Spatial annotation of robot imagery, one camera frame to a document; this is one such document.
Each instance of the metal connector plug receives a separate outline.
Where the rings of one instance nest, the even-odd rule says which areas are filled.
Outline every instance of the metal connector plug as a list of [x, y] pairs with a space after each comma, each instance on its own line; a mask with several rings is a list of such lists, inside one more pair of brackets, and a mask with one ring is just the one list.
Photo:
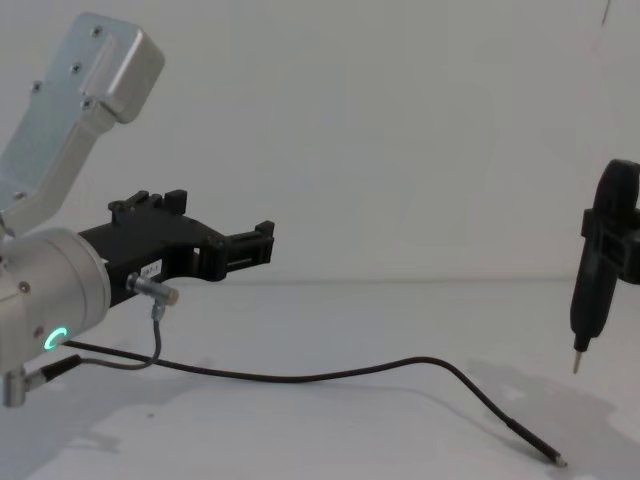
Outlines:
[[180, 292], [175, 288], [141, 277], [137, 272], [132, 273], [127, 278], [127, 290], [146, 295], [155, 300], [151, 309], [151, 318], [154, 322], [162, 320], [167, 305], [175, 305], [180, 298]]
[[2, 403], [5, 407], [21, 407], [27, 397], [26, 372], [23, 366], [4, 374], [2, 378]]

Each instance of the cable end tip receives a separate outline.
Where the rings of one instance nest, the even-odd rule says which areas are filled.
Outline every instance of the cable end tip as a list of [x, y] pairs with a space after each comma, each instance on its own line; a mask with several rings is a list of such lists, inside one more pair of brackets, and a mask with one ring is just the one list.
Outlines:
[[573, 361], [573, 374], [577, 374], [580, 370], [580, 362], [582, 361], [582, 352], [576, 351], [576, 359]]
[[566, 460], [564, 458], [562, 458], [561, 455], [558, 455], [555, 460], [554, 463], [556, 464], [556, 466], [560, 467], [560, 468], [566, 468], [569, 466], [569, 464], [566, 462]]

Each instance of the glowing green led ring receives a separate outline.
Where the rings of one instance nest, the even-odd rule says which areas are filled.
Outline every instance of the glowing green led ring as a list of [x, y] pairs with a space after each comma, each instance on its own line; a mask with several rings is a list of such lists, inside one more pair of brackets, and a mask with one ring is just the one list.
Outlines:
[[58, 346], [58, 344], [55, 342], [56, 338], [66, 337], [68, 335], [69, 335], [69, 330], [67, 330], [65, 327], [56, 328], [53, 332], [49, 334], [49, 336], [45, 340], [44, 349], [49, 351], [55, 350], [55, 348]]

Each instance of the black tool holder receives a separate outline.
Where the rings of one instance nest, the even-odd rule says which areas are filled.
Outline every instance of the black tool holder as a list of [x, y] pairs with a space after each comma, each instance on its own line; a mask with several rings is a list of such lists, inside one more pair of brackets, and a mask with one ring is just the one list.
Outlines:
[[593, 208], [584, 212], [585, 238], [571, 303], [575, 349], [584, 352], [604, 328], [618, 279], [640, 284], [640, 165], [612, 160], [602, 174]]
[[105, 262], [112, 307], [135, 295], [125, 286], [134, 272], [157, 282], [175, 277], [217, 282], [229, 272], [271, 261], [273, 222], [226, 236], [185, 217], [186, 208], [184, 190], [164, 196], [140, 191], [109, 204], [111, 223], [80, 233]]

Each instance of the label sticker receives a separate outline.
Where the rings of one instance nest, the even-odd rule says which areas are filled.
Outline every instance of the label sticker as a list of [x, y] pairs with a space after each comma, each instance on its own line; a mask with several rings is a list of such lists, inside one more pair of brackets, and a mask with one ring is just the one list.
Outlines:
[[162, 259], [150, 263], [146, 267], [142, 267], [140, 270], [140, 276], [144, 278], [153, 278], [162, 273]]

